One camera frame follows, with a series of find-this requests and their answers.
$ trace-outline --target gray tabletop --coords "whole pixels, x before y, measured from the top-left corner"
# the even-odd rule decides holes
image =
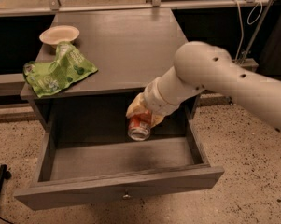
[[[50,98],[144,88],[173,65],[177,49],[187,42],[167,8],[60,13],[56,25],[78,28],[74,45],[99,71]],[[36,60],[51,62],[54,56],[53,49],[43,45]],[[37,98],[27,84],[21,97]]]

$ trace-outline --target beige plate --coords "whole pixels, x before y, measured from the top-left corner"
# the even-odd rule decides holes
[[[74,42],[79,36],[79,30],[73,26],[54,26],[43,32],[39,39],[45,43],[57,47],[61,41]]]

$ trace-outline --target open drawer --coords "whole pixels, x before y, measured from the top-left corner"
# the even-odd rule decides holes
[[[15,198],[34,210],[212,188],[211,167],[193,130],[191,104],[135,142],[125,112],[133,93],[53,99],[31,187]]]

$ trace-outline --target floor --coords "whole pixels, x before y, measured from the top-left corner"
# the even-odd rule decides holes
[[[211,165],[225,169],[212,189],[44,211],[13,198],[15,189],[29,187],[44,134],[29,113],[0,109],[0,164],[12,173],[0,217],[12,223],[281,224],[281,134],[224,97],[203,96],[194,118]]]

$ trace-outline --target green plastic bag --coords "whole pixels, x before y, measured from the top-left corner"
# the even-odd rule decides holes
[[[26,82],[39,98],[58,93],[97,71],[75,46],[65,41],[58,44],[54,62],[29,62],[23,67]]]

